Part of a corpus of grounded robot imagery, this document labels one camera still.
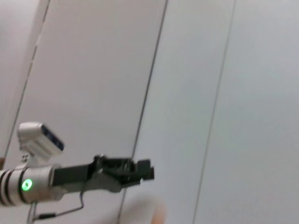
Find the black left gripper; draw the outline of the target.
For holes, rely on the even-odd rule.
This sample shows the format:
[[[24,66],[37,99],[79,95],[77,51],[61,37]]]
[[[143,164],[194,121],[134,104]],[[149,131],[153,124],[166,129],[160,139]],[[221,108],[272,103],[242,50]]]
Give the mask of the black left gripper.
[[[141,168],[149,168],[141,175]],[[89,164],[54,170],[53,186],[68,193],[107,190],[119,193],[122,189],[155,179],[154,167],[149,159],[134,161],[130,158],[108,158],[96,155]]]

